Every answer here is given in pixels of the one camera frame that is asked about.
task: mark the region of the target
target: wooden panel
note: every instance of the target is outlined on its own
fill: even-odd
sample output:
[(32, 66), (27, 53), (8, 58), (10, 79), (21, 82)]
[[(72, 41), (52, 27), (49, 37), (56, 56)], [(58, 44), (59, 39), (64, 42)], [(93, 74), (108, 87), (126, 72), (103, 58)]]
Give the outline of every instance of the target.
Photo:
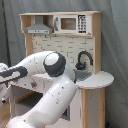
[(101, 11), (82, 11), (82, 12), (52, 12), (52, 13), (24, 13), (20, 15), (72, 15), (72, 14), (95, 14), (101, 13)]
[(81, 93), (82, 93), (83, 128), (89, 128), (88, 90), (87, 89), (81, 89)]
[(100, 128), (105, 127), (105, 88), (100, 89)]
[(31, 16), (21, 15), (21, 31), (24, 33), (24, 29), (31, 26)]
[(101, 71), (101, 14), (92, 16), (92, 36), (94, 37), (94, 74)]
[(26, 56), (33, 54), (32, 34), (25, 33)]

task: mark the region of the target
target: gray wall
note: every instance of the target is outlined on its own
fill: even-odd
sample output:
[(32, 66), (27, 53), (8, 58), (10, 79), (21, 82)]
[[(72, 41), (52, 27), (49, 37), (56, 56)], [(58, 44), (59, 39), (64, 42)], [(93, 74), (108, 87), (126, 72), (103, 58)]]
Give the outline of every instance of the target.
[(0, 63), (8, 64), (2, 1), (0, 1)]
[(106, 121), (113, 128), (128, 127), (128, 1), (127, 0), (6, 0), (6, 18), (12, 65), (25, 57), (19, 13), (102, 12), (102, 70), (115, 77), (106, 88)]

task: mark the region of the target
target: toy sink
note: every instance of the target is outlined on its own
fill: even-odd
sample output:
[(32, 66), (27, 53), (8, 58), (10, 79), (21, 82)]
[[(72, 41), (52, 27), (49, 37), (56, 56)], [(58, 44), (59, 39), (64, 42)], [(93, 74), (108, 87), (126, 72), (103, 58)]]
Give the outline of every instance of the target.
[(92, 75), (92, 73), (88, 72), (88, 71), (82, 71), (82, 70), (74, 69), (74, 72), (75, 72), (76, 77), (77, 77), (77, 82), (84, 81), (85, 79), (87, 79), (88, 77), (90, 77)]

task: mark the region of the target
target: shelf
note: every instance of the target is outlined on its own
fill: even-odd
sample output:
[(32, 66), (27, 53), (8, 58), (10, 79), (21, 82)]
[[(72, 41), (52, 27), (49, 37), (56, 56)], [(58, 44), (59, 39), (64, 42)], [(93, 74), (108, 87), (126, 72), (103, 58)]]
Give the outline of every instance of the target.
[(39, 100), (43, 97), (43, 94), (37, 93), (37, 92), (31, 92), (25, 95), (24, 97), (21, 97), (15, 103), (24, 105), (29, 108), (33, 108)]
[(84, 36), (84, 37), (92, 37), (91, 34), (81, 34), (81, 33), (52, 33), (53, 35), (68, 35), (68, 36)]
[[(35, 76), (52, 81), (52, 78), (49, 77), (47, 73), (37, 74)], [(114, 77), (110, 73), (100, 71), (96, 75), (94, 75), (94, 74), (91, 75), (84, 81), (76, 82), (76, 85), (79, 88), (83, 88), (83, 89), (97, 89), (97, 88), (107, 87), (107, 86), (111, 85), (113, 83), (113, 81), (114, 81)]]
[(72, 15), (72, 14), (95, 14), (95, 13), (101, 13), (102, 11), (82, 11), (82, 12), (52, 12), (52, 13), (24, 13), (19, 15)]

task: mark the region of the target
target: black knob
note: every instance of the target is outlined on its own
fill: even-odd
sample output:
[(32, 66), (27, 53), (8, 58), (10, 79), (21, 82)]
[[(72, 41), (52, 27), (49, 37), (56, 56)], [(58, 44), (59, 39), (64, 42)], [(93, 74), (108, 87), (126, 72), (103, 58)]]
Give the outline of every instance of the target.
[(85, 69), (85, 65), (82, 63), (77, 63), (76, 68), (77, 68), (77, 70), (83, 70), (83, 69)]

